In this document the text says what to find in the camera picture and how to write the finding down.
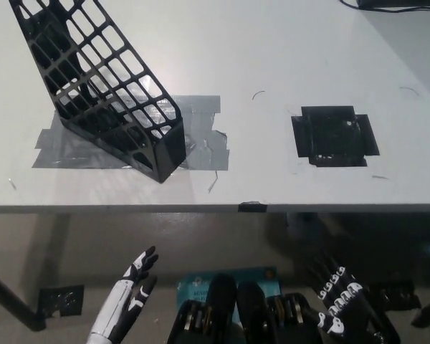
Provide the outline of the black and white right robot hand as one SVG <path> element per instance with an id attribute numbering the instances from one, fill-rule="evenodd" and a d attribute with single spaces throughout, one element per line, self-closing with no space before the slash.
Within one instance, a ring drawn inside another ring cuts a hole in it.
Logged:
<path id="1" fill-rule="evenodd" d="M 303 317 L 336 343 L 401 342 L 385 312 L 375 305 L 368 289 L 346 266 L 322 253 L 313 258 L 307 273 L 309 286 L 325 310 L 306 307 Z"/>

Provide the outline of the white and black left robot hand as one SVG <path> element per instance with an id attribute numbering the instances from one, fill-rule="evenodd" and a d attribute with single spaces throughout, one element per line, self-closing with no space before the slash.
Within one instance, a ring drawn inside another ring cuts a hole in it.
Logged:
<path id="1" fill-rule="evenodd" d="M 158 260 L 156 248 L 142 252 L 116 281 L 87 337 L 88 343 L 121 343 L 152 293 L 156 276 L 149 270 Z"/>

